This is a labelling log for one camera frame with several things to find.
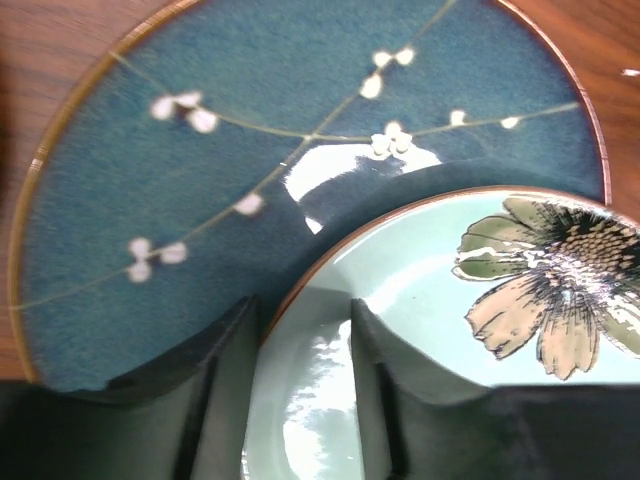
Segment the green plate with flower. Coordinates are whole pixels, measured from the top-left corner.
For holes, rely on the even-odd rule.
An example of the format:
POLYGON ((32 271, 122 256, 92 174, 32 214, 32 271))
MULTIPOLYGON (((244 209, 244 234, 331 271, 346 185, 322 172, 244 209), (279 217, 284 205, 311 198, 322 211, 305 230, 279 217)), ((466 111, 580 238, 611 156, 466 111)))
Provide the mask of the green plate with flower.
POLYGON ((435 362, 447 380, 438 402, 499 384, 637 382, 637 233, 589 200, 525 187, 439 195, 360 228, 309 269, 268 328, 242 477, 363 477, 355 297, 435 362))

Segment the dark plate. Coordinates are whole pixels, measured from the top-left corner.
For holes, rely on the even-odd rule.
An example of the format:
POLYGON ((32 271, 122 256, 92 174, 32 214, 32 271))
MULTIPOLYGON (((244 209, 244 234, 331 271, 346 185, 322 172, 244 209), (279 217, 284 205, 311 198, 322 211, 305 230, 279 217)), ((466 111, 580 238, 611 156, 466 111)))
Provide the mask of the dark plate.
POLYGON ((610 199, 574 72, 503 1, 191 1, 84 80, 12 232, 28 374, 99 389, 331 246, 490 185, 610 199))

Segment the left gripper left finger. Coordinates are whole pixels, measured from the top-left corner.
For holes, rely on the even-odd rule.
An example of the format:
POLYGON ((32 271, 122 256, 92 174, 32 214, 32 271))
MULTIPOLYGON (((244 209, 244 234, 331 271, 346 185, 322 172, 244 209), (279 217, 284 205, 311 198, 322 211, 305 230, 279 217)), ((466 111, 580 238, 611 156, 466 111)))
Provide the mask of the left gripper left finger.
POLYGON ((2 478, 239 478, 258 347, 251 296, 102 390, 2 381, 2 478))

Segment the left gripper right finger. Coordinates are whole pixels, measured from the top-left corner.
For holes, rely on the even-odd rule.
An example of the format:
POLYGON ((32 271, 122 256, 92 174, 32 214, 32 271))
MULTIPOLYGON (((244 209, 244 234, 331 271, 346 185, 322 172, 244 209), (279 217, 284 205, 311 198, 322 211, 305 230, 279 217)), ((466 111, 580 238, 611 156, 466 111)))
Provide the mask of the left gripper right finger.
POLYGON ((635 385, 484 387, 351 303, 351 357, 368 479, 635 479, 635 385))

